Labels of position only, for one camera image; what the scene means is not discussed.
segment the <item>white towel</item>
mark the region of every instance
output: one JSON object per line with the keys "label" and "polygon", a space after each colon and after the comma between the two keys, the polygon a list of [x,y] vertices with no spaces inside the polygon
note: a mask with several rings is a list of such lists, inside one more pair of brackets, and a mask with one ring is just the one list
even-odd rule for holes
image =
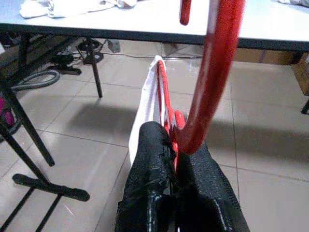
{"label": "white towel", "polygon": [[43,15],[59,18],[102,11],[114,6],[132,8],[136,3],[137,0],[25,0],[19,13],[24,18]]}
{"label": "white towel", "polygon": [[129,139],[129,154],[130,154],[131,165],[133,164],[133,161],[136,156],[137,147],[139,144],[139,132],[142,124],[149,121],[156,121],[163,126],[163,123],[161,122],[164,122],[165,103],[164,103],[163,83],[161,79],[160,79],[160,89],[162,99],[161,115],[159,112],[159,101],[158,101],[157,64],[160,60],[163,61],[162,57],[155,56],[153,62],[149,67],[149,72],[146,81],[141,90],[140,105],[135,116],[135,120],[132,126],[132,131]]}
{"label": "white towel", "polygon": [[278,0],[284,4],[303,5],[309,7],[309,0]]}

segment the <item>white fabric on table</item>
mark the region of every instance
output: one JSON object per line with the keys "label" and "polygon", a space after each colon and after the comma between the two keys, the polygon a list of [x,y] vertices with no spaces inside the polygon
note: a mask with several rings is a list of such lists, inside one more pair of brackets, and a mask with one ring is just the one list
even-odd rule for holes
{"label": "white fabric on table", "polygon": [[25,0],[19,13],[24,18],[43,15],[59,18],[102,11],[114,6],[130,8],[136,3],[137,0]]}
{"label": "white fabric on table", "polygon": [[284,4],[303,5],[309,7],[309,0],[278,0]]}

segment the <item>floor tile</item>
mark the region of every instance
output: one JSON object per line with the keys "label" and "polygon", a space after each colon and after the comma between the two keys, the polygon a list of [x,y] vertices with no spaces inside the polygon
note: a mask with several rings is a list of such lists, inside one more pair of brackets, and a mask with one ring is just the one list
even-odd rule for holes
{"label": "floor tile", "polygon": [[224,175],[227,177],[228,181],[230,182],[232,189],[239,200],[239,194],[238,194],[238,179],[237,179],[237,170],[236,168],[227,167],[220,165],[220,168]]}
{"label": "floor tile", "polygon": [[128,55],[147,55],[155,56],[161,54],[161,43],[157,42],[141,42],[124,40],[121,44],[121,52]]}
{"label": "floor tile", "polygon": [[239,168],[309,180],[309,117],[297,109],[233,101]]}
{"label": "floor tile", "polygon": [[130,58],[106,55],[99,70],[101,83],[142,87],[146,80],[152,58]]}
{"label": "floor tile", "polygon": [[202,56],[204,49],[201,45],[177,43],[162,43],[161,46],[164,57]]}
{"label": "floor tile", "polygon": [[80,69],[82,73],[80,75],[63,74],[62,78],[87,82],[93,77],[92,65],[84,65],[82,61],[79,61],[73,65],[73,68]]}
{"label": "floor tile", "polygon": [[[56,162],[54,167],[49,167],[37,148],[32,146],[28,152],[42,172],[55,184],[84,189],[90,194],[90,200],[87,202],[63,197],[45,225],[44,231],[94,231],[126,158],[127,148],[48,132],[43,133],[42,139]],[[15,173],[29,174],[30,171],[24,163],[17,162],[5,178],[9,179]],[[3,223],[28,188],[4,179],[0,182],[0,188],[6,188],[6,204],[4,209],[1,208],[0,217]],[[28,231],[34,231],[38,225],[37,221],[43,218],[42,212],[48,210],[54,199],[55,195],[41,191],[30,197],[19,217],[13,222],[12,229],[10,226],[8,231],[25,231],[20,227],[23,222],[27,222],[27,226],[31,228]]]}
{"label": "floor tile", "polygon": [[103,98],[88,83],[47,131],[127,146],[141,89],[102,85]]}
{"label": "floor tile", "polygon": [[[171,104],[174,110],[186,115],[190,111],[193,95],[171,93]],[[235,138],[233,128],[232,104],[229,99],[221,99],[211,122],[206,138],[211,156],[223,165],[236,167]]]}
{"label": "floor tile", "polygon": [[239,170],[239,197],[251,232],[307,231],[309,182]]}
{"label": "floor tile", "polygon": [[[24,151],[26,151],[33,143],[32,139],[23,126],[19,128],[13,137]],[[6,141],[0,143],[0,178],[6,174],[6,172],[17,162],[18,159],[18,155]]]}
{"label": "floor tile", "polygon": [[34,127],[45,130],[84,85],[60,79],[48,87],[18,92],[17,96]]}
{"label": "floor tile", "polygon": [[301,109],[303,96],[291,66],[234,62],[230,74],[231,98]]}
{"label": "floor tile", "polygon": [[[194,94],[201,59],[168,60],[166,62],[171,92]],[[228,83],[222,98],[230,99]]]}
{"label": "floor tile", "polygon": [[120,170],[119,176],[109,196],[95,232],[114,232],[118,202],[122,200],[123,191],[125,188],[126,179],[130,172],[130,168],[131,163],[130,157],[128,155]]}

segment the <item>pink object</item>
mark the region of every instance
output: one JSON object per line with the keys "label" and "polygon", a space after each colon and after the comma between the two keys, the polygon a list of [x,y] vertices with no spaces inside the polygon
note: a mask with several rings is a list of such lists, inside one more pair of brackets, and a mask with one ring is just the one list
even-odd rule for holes
{"label": "pink object", "polygon": [[12,127],[14,125],[14,116],[10,111],[4,113],[4,118],[6,123]]}
{"label": "pink object", "polygon": [[5,100],[0,98],[0,116],[3,114],[5,122],[12,127],[14,125],[15,119],[11,111],[3,112],[5,109]]}
{"label": "pink object", "polygon": [[4,105],[5,105],[5,100],[3,98],[0,98],[0,115],[2,114]]}

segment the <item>red metal bar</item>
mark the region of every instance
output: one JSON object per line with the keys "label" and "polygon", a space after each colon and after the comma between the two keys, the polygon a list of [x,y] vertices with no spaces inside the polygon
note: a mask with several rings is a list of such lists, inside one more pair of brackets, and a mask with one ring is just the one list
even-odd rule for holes
{"label": "red metal bar", "polygon": [[187,25],[190,19],[191,0],[181,0],[180,23]]}
{"label": "red metal bar", "polygon": [[245,0],[210,0],[203,60],[187,123],[173,128],[179,149],[196,152],[205,140],[238,43]]}

